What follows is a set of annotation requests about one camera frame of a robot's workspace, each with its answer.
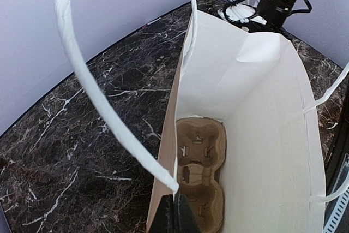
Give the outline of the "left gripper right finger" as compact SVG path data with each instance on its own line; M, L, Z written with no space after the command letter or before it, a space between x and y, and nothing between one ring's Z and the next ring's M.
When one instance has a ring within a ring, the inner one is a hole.
M187 197L177 192L174 197L174 232L177 233L200 233L200 228L189 205Z

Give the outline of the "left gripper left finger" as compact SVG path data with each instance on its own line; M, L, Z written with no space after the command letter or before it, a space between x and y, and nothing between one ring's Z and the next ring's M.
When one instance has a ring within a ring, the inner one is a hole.
M173 195L163 195L151 223L151 233L174 233Z

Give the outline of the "brown pulp cup carrier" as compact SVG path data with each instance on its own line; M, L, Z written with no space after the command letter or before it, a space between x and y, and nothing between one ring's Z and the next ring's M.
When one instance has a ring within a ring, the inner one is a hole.
M182 118L177 125L177 181L201 232L219 232L224 194L216 175L225 161L226 131L211 118Z

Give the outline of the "brown paper bag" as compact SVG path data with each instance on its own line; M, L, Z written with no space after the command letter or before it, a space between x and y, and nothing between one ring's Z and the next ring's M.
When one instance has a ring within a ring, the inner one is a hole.
M249 33L197 9L172 84L157 157L123 123L88 70L75 38L70 0L55 0L59 34L74 72L119 143L154 176L146 230L163 195L180 192L177 125L211 118L226 131L226 155L216 178L224 194L219 232L322 232L332 194L320 145L317 107L348 74L344 68L315 99L292 43L272 32Z

